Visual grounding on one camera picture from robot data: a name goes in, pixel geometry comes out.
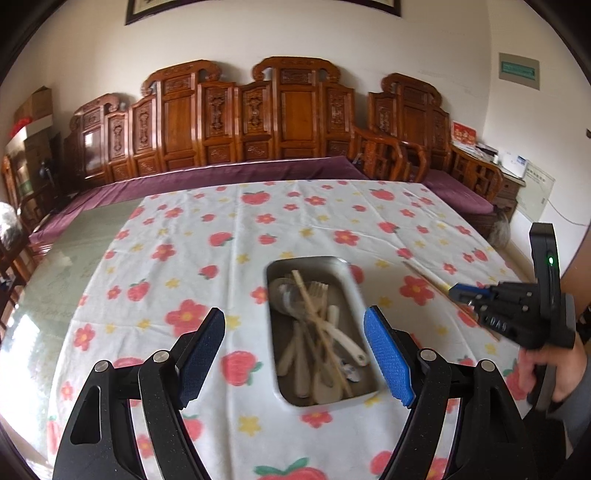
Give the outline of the white ceramic spoon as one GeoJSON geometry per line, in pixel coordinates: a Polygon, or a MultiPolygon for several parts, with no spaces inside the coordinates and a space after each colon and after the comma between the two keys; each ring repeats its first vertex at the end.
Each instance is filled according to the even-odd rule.
{"type": "Polygon", "coordinates": [[[332,338],[332,340],[335,340],[339,346],[345,349],[346,353],[353,358],[353,361],[355,361],[356,364],[361,367],[369,365],[370,361],[367,354],[358,344],[356,344],[355,341],[353,341],[352,338],[349,338],[349,336],[339,330],[339,328],[336,328],[327,321],[321,322],[321,328],[332,338]]]}

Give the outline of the cream plastic fork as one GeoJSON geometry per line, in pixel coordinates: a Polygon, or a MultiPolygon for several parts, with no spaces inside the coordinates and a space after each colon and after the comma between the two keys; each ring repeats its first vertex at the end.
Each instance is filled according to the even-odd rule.
{"type": "Polygon", "coordinates": [[[310,284],[308,284],[308,296],[311,297],[311,303],[315,308],[315,313],[317,313],[318,317],[322,320],[327,319],[328,294],[328,284],[320,281],[312,281],[310,284]]]}

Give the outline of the wooden chopstick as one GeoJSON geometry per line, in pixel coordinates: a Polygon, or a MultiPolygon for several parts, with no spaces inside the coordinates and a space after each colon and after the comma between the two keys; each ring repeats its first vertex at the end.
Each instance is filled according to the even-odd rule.
{"type": "Polygon", "coordinates": [[[459,311],[462,312],[463,316],[466,319],[470,319],[469,324],[472,327],[477,327],[477,315],[473,311],[471,307],[461,304],[459,301],[453,300],[450,296],[451,286],[441,280],[439,277],[434,275],[432,272],[427,270],[423,267],[420,263],[411,261],[411,260],[404,260],[403,264],[414,273],[421,276],[424,280],[426,280],[433,288],[436,288],[448,301],[454,304],[459,311]]]}
{"type": "Polygon", "coordinates": [[[349,387],[349,382],[346,379],[344,373],[342,373],[341,369],[339,368],[338,356],[335,355],[332,343],[329,341],[329,335],[325,333],[321,328],[321,322],[326,321],[327,319],[322,320],[318,317],[318,314],[315,313],[314,307],[311,304],[311,299],[308,296],[308,290],[307,288],[305,288],[304,278],[301,275],[300,271],[294,269],[293,271],[291,271],[291,275],[293,275],[294,282],[297,283],[297,287],[301,290],[301,296],[304,297],[304,302],[305,305],[307,305],[308,309],[308,320],[314,323],[315,327],[317,328],[318,338],[320,338],[322,344],[325,347],[325,356],[327,356],[329,364],[331,364],[332,366],[332,377],[334,377],[335,380],[339,381],[339,384],[341,384],[342,386],[342,391],[344,391],[346,396],[348,398],[352,398],[353,391],[351,387],[349,387]]]}

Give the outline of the grey bag on floor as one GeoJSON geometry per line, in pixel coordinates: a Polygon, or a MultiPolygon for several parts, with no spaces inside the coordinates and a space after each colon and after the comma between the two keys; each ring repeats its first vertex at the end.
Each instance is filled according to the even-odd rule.
{"type": "Polygon", "coordinates": [[[511,240],[510,222],[506,214],[500,211],[493,223],[488,242],[495,249],[504,250],[511,240]]]}

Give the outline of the wooden side table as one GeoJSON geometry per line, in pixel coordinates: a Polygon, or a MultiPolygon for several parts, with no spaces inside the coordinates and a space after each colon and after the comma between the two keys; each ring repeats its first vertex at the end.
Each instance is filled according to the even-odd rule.
{"type": "Polygon", "coordinates": [[[503,180],[500,183],[500,189],[496,197],[491,203],[497,210],[502,211],[507,217],[507,220],[510,221],[518,206],[518,193],[521,188],[526,186],[526,182],[504,170],[501,173],[503,180]]]}

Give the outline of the white router box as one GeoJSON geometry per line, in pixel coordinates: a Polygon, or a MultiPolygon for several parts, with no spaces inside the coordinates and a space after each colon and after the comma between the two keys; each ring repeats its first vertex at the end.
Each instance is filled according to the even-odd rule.
{"type": "Polygon", "coordinates": [[[529,164],[529,161],[517,154],[503,152],[500,157],[501,168],[510,175],[523,179],[529,164]]]}

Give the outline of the metal rectangular tray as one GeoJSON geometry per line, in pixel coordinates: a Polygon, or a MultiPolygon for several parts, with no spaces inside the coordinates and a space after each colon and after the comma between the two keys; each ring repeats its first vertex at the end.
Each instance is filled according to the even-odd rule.
{"type": "Polygon", "coordinates": [[[360,404],[377,394],[362,333],[366,306],[352,265],[332,256],[276,260],[269,290],[273,389],[298,414],[360,404]]]}

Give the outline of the red greeting card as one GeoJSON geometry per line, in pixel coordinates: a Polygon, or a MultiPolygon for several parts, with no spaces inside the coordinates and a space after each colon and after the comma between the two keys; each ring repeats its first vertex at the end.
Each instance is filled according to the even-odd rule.
{"type": "Polygon", "coordinates": [[[455,145],[475,147],[477,143],[477,131],[463,123],[452,122],[452,141],[455,145]]]}

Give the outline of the floral strawberry tablecloth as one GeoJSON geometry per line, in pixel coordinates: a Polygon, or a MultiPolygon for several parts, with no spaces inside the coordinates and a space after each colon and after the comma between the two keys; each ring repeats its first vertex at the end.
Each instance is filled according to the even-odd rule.
{"type": "Polygon", "coordinates": [[[517,349],[447,297],[514,273],[427,187],[243,183],[150,195],[110,242],[65,335],[50,397],[56,455],[91,369],[142,363],[224,313],[221,347],[183,420],[215,479],[375,479],[408,409],[363,334],[367,306],[420,348],[493,361],[518,408],[517,349]]]}

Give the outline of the white plastic bag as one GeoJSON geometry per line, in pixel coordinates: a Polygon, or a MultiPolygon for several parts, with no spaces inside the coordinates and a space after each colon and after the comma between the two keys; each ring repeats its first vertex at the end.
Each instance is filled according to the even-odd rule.
{"type": "Polygon", "coordinates": [[[1,245],[10,250],[25,238],[21,222],[14,208],[5,202],[0,203],[1,245]]]}

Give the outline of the purple sofa cushion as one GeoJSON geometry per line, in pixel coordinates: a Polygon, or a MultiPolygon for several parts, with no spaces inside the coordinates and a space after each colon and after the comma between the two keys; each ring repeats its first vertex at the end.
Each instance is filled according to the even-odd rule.
{"type": "Polygon", "coordinates": [[[50,247],[82,212],[154,194],[210,186],[284,180],[365,180],[344,156],[273,160],[195,167],[119,181],[80,193],[29,236],[50,247]]]}

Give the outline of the carved wooden long sofa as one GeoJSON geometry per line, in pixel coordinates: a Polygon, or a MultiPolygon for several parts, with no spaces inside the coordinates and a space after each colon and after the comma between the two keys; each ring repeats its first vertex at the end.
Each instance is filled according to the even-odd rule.
{"type": "Polygon", "coordinates": [[[163,68],[137,102],[104,94],[73,113],[64,169],[88,189],[192,167],[346,156],[356,92],[341,77],[311,57],[267,57],[245,85],[209,60],[163,68]]]}

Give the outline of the stacked cardboard boxes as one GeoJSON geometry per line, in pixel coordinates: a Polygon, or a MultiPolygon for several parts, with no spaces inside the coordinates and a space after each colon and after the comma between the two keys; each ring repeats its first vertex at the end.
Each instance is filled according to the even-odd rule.
{"type": "Polygon", "coordinates": [[[43,181],[40,172],[53,157],[52,126],[52,90],[42,86],[15,112],[11,138],[5,149],[19,188],[33,189],[43,181]]]}

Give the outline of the white wall poster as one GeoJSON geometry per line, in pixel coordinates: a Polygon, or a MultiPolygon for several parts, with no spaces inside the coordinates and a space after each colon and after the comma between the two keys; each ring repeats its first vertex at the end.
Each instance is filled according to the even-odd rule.
{"type": "Polygon", "coordinates": [[[525,185],[517,195],[518,210],[529,221],[537,222],[549,200],[555,179],[533,162],[529,162],[523,180],[525,185]]]}

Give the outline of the green wall sign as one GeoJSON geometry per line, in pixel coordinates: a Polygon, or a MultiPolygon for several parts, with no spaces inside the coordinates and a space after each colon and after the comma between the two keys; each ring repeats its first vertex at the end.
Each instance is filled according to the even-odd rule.
{"type": "Polygon", "coordinates": [[[535,90],[540,89],[540,62],[518,55],[499,54],[499,78],[535,90]]]}

